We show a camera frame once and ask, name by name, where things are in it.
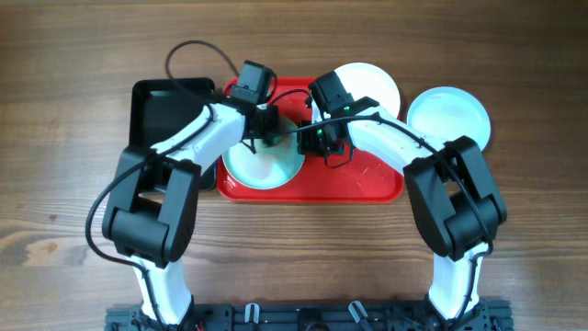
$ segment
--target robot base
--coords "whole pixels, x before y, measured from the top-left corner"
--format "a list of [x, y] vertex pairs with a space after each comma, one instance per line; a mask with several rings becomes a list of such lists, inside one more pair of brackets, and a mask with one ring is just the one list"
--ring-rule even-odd
[[[423, 301], [365, 304], [367, 319], [356, 323], [346, 305], [298, 305], [232, 307], [230, 305], [192, 305], [181, 325], [182, 331], [417, 331], [445, 330], [431, 304]], [[245, 323], [246, 314], [250, 317]], [[480, 299], [463, 317], [458, 331], [514, 330], [510, 303]], [[141, 312], [141, 306], [108, 309], [105, 331], [159, 331], [156, 321]]]

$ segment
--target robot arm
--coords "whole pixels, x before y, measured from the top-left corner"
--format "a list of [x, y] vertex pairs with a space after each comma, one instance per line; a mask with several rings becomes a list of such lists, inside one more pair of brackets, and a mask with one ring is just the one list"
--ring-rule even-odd
[[[254, 67], [256, 79], [252, 79], [249, 74], [243, 76], [243, 72], [247, 72], [244, 67], [239, 83], [233, 88], [234, 97], [212, 104], [214, 113], [203, 111], [182, 131], [155, 144], [153, 149], [159, 153], [175, 146], [212, 116], [214, 121], [206, 130], [180, 150], [169, 154], [162, 165], [142, 169], [136, 175], [123, 180], [112, 190], [108, 201], [103, 235], [115, 242], [119, 253], [150, 270], [155, 288], [154, 299], [159, 305], [164, 322], [169, 325], [189, 323], [187, 316], [190, 306], [193, 305], [184, 281], [181, 256], [194, 230], [201, 169], [207, 169], [227, 149], [241, 140], [263, 138], [266, 133], [275, 132], [279, 127], [275, 109], [261, 110], [256, 106], [266, 98], [271, 74], [263, 66], [246, 63], [248, 64]], [[261, 87], [247, 88], [245, 91], [242, 79], [247, 81], [247, 86]], [[406, 126], [389, 114], [383, 106], [385, 102], [380, 105], [369, 96], [349, 93], [348, 88], [358, 88], [354, 87], [357, 86], [357, 81], [362, 81], [362, 77], [358, 77], [356, 73], [353, 77], [329, 73], [318, 78], [310, 86], [315, 102], [313, 113], [317, 114], [318, 109], [322, 113], [321, 118], [326, 120], [349, 116], [370, 118], [336, 123], [331, 121], [333, 125], [323, 127], [329, 132], [324, 132], [323, 138], [330, 143], [345, 142], [371, 153], [405, 175], [417, 228], [435, 253], [435, 274], [429, 291], [429, 301], [440, 316], [449, 320], [458, 313], [464, 301], [465, 284], [470, 280], [469, 259], [477, 252], [484, 251], [486, 244], [482, 241], [480, 229], [463, 196], [459, 193], [451, 197], [447, 195], [444, 188], [447, 174], [442, 171], [442, 166], [432, 153], [422, 148], [419, 142], [389, 125], [382, 124], [378, 119], [394, 123], [420, 137], [455, 165], [483, 213], [492, 238], [496, 234], [496, 228], [506, 217], [502, 198], [483, 161], [480, 149], [472, 140], [462, 137], [455, 142], [446, 142]], [[385, 82], [386, 79], [372, 81]], [[128, 148], [120, 158], [117, 174], [150, 155], [153, 155], [153, 151]], [[167, 188], [162, 205], [139, 197], [142, 190], [153, 186], [152, 180], [145, 179], [150, 177], [157, 177], [155, 182], [163, 182]], [[479, 271], [478, 268], [474, 275], [474, 287], [477, 285]], [[143, 284], [141, 273], [137, 272], [137, 276], [142, 284], [141, 309], [154, 319], [151, 298]], [[477, 300], [478, 296], [474, 291], [466, 311]]]

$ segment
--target wire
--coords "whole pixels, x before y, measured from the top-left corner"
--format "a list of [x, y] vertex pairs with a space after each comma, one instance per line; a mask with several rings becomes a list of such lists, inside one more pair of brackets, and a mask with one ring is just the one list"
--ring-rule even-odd
[[277, 96], [275, 99], [272, 100], [272, 102], [270, 102], [267, 105], [267, 107], [270, 108], [270, 107], [274, 106], [282, 97], [286, 97], [286, 96], [289, 96], [289, 95], [295, 94], [295, 93], [304, 93], [308, 97], [312, 97], [311, 96], [311, 92], [309, 92], [308, 90], [305, 90], [305, 89], [302, 89], [302, 88], [295, 88], [295, 89], [289, 90], [289, 91], [284, 92], [281, 95]]
[[344, 161], [338, 165], [329, 165], [329, 153], [324, 155], [324, 165], [327, 166], [330, 169], [336, 169], [336, 168], [340, 168], [346, 164], [348, 164], [349, 162], [351, 162], [353, 160], [353, 154], [355, 151], [355, 147], [351, 147], [351, 149], [349, 150], [349, 158], [347, 159], [347, 161]]
[[254, 142], [254, 139], [253, 139], [253, 138], [251, 138], [251, 144], [247, 144], [247, 143], [246, 143], [246, 142], [244, 142], [244, 141], [241, 141], [241, 143], [242, 143], [242, 144], [243, 144], [245, 147], [247, 147], [247, 149], [249, 149], [249, 150], [251, 151], [251, 153], [252, 153], [252, 154], [257, 154], [257, 150], [255, 149], [255, 142]]
[[173, 76], [172, 73], [170, 71], [170, 61], [172, 56], [174, 55], [174, 53], [179, 50], [180, 48], [187, 46], [187, 45], [191, 45], [191, 44], [199, 44], [199, 45], [204, 45], [204, 46], [208, 46], [211, 49], [213, 49], [214, 51], [216, 51], [218, 54], [220, 54], [220, 56], [222, 56], [222, 58], [227, 62], [227, 64], [231, 67], [232, 71], [236, 74], [239, 75], [239, 72], [237, 71], [235, 65], [232, 63], [231, 59], [229, 59], [229, 57], [223, 52], [221, 51], [218, 47], [216, 47], [215, 45], [206, 42], [206, 41], [202, 41], [202, 40], [189, 40], [189, 41], [184, 41], [181, 42], [179, 44], [177, 44], [168, 54], [167, 57], [165, 58], [165, 73], [167, 74], [167, 77], [169, 78], [169, 80], [172, 82], [172, 84], [174, 84], [174, 86], [184, 92], [185, 94], [187, 94], [188, 96], [191, 96], [192, 98], [194, 98], [199, 104], [203, 104], [208, 110], [209, 110], [209, 117], [207, 118], [206, 122], [200, 127], [198, 128], [196, 131], [194, 131], [193, 133], [191, 133], [189, 136], [187, 136], [184, 140], [182, 140], [181, 142], [175, 144], [174, 146], [170, 147], [169, 149], [153, 155], [151, 157], [148, 157], [147, 159], [139, 162], [137, 165], [132, 166], [131, 168], [129, 168], [128, 170], [126, 170], [125, 172], [123, 172], [122, 174], [116, 176], [112, 182], [110, 182], [110, 184], [108, 184], [106, 186], [106, 188], [104, 188], [104, 190], [98, 195], [98, 197], [96, 198], [96, 200], [94, 201], [94, 203], [92, 204], [92, 207], [90, 208], [90, 211], [88, 212], [87, 218], [85, 219], [85, 240], [88, 243], [88, 245], [90, 246], [90, 248], [94, 251], [94, 253], [96, 253], [99, 257], [104, 258], [107, 261], [110, 262], [114, 262], [114, 263], [119, 263], [125, 266], [130, 266], [130, 267], [134, 267], [137, 270], [139, 270], [142, 274], [142, 277], [145, 279], [145, 287], [147, 289], [147, 295], [149, 296], [149, 300], [151, 302], [152, 305], [152, 309], [153, 309], [153, 314], [155, 315], [155, 319], [157, 320], [157, 324], [159, 325], [159, 327], [162, 330], [169, 330], [170, 326], [166, 325], [164, 323], [163, 318], [161, 317], [161, 314], [159, 312], [159, 308], [157, 305], [157, 301], [155, 299], [155, 295], [153, 293], [153, 284], [151, 282], [151, 279], [149, 277], [149, 269], [147, 269], [146, 267], [140, 265], [139, 263], [133, 262], [133, 261], [129, 261], [123, 258], [118, 258], [118, 257], [112, 257], [110, 255], [107, 255], [106, 253], [102, 252], [98, 246], [96, 245], [96, 243], [94, 242], [94, 239], [92, 238], [92, 221], [94, 220], [94, 216], [96, 215], [96, 211], [98, 209], [98, 207], [100, 206], [100, 203], [104, 200], [104, 198], [106, 197], [106, 195], [108, 195], [108, 193], [110, 193], [118, 184], [120, 184], [120, 182], [122, 182], [125, 178], [127, 178], [128, 176], [130, 176], [132, 173], [134, 173], [135, 171], [143, 168], [144, 166], [147, 166], [148, 164], [151, 164], [153, 162], [156, 162], [158, 160], [161, 160], [163, 158], [165, 158], [167, 155], [176, 152], [177, 150], [179, 150], [180, 148], [182, 148], [183, 145], [185, 145], [186, 143], [190, 142], [191, 140], [195, 139], [196, 137], [198, 137], [204, 130], [206, 130], [208, 128], [208, 126], [214, 121], [215, 118], [215, 112], [214, 112], [214, 108], [211, 106], [211, 104], [203, 97], [199, 96], [197, 93], [195, 93], [194, 91], [190, 90], [189, 88], [183, 86], [182, 84], [180, 84]]
[[282, 134], [298, 133], [298, 132], [302, 132], [302, 131], [306, 131], [306, 130], [310, 130], [310, 129], [319, 129], [319, 128], [322, 128], [323, 126], [325, 126], [327, 124], [331, 124], [331, 123], [350, 122], [350, 121], [354, 121], [354, 120], [380, 120], [380, 117], [346, 116], [346, 117], [336, 118], [336, 119], [321, 120], [321, 121], [314, 122], [312, 124], [303, 126], [301, 128], [297, 128], [297, 129], [290, 130], [290, 131], [284, 131], [284, 132], [272, 132], [272, 134], [282, 135]]

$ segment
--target wood grain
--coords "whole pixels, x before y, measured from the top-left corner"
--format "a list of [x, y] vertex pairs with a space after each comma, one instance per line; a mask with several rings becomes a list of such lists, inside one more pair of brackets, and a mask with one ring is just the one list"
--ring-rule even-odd
[[[107, 307], [140, 300], [129, 269], [88, 251], [83, 224], [126, 145], [130, 88], [163, 77], [166, 53], [188, 39], [282, 76], [361, 61], [407, 100], [433, 86], [474, 94], [509, 211], [480, 293], [512, 301], [519, 330], [588, 329], [585, 2], [0, 4], [0, 330], [101, 330]], [[178, 76], [231, 78], [211, 51], [177, 55]], [[210, 192], [197, 219], [186, 254], [197, 302], [419, 299], [430, 286], [405, 194], [301, 206]]]

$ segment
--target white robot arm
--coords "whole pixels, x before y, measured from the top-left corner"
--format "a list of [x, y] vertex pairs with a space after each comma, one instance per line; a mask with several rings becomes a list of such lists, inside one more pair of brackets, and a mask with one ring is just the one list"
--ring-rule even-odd
[[[449, 321], [456, 315], [471, 310], [478, 303], [478, 294], [475, 288], [480, 269], [474, 269], [475, 272], [472, 275], [469, 261], [479, 252], [486, 251], [487, 244], [481, 240], [475, 218], [472, 218], [473, 215], [464, 207], [463, 197], [447, 197], [447, 192], [443, 188], [443, 182], [447, 176], [443, 178], [442, 174], [439, 174], [438, 164], [435, 166], [438, 160], [434, 156], [438, 157], [438, 155], [433, 155], [431, 150], [423, 148], [423, 142], [434, 150], [440, 151], [449, 161], [454, 160], [455, 166], [462, 167], [461, 172], [471, 175], [470, 170], [472, 169], [469, 168], [471, 164], [477, 163], [477, 166], [482, 167], [482, 174], [478, 169], [475, 176], [471, 175], [464, 180], [468, 181], [476, 190], [478, 208], [483, 211], [484, 215], [491, 215], [484, 221], [491, 228], [492, 238], [495, 236], [498, 224], [504, 221], [505, 207], [502, 198], [493, 186], [492, 177], [483, 163], [480, 149], [478, 148], [477, 154], [470, 158], [471, 151], [475, 152], [476, 150], [471, 145], [471, 143], [475, 145], [474, 142], [467, 138], [460, 138], [456, 142], [449, 143], [443, 139], [418, 132], [391, 116], [392, 111], [384, 105], [394, 106], [391, 106], [390, 103], [387, 104], [386, 98], [379, 103], [369, 103], [367, 106], [360, 102], [363, 97], [370, 97], [369, 91], [377, 90], [378, 84], [389, 82], [389, 77], [382, 76], [383, 72], [380, 69], [374, 75], [371, 67], [373, 66], [364, 67], [367, 68], [364, 71], [360, 68], [360, 70], [352, 71], [351, 74], [346, 74], [349, 72], [343, 71], [342, 74], [339, 72], [337, 75], [335, 70], [317, 79], [311, 85], [315, 102], [313, 104], [313, 120], [341, 124], [342, 126], [339, 128], [343, 129], [335, 130], [339, 134], [335, 138], [375, 155], [406, 176], [407, 189], [413, 205], [417, 227], [425, 242], [435, 252], [433, 285], [428, 293], [428, 299], [438, 314]], [[186, 143], [180, 150], [167, 156], [177, 162], [188, 160], [199, 165], [200, 169], [209, 168], [226, 150], [239, 143], [251, 130], [251, 121], [249, 121], [252, 116], [251, 112], [243, 111], [239, 105], [241, 104], [232, 102], [212, 104], [213, 113], [203, 110], [201, 115], [182, 131], [164, 142], [155, 144], [153, 149], [161, 152], [175, 146], [200, 128], [209, 116], [213, 116], [214, 121], [206, 130]], [[336, 120], [342, 117], [349, 118], [348, 114], [341, 113], [349, 109], [353, 111], [354, 120]], [[383, 120], [404, 128], [419, 137], [421, 141], [417, 142], [397, 128], [383, 124]], [[462, 153], [463, 151], [469, 151], [469, 154]], [[116, 236], [109, 234], [107, 237], [114, 238]], [[166, 261], [167, 263], [153, 263], [142, 254], [133, 254], [132, 249], [125, 251], [119, 249], [118, 246], [117, 249], [123, 254], [128, 253], [128, 259], [150, 270], [154, 299], [159, 304], [160, 316], [164, 319], [165, 324], [179, 325], [185, 319], [192, 304], [191, 294], [184, 282], [181, 257], [169, 259]], [[137, 277], [143, 296], [142, 311], [155, 319], [149, 292], [138, 270]], [[466, 285], [469, 282], [473, 283], [471, 300], [465, 309], [461, 309], [463, 311], [461, 312], [460, 307], [467, 295]]]

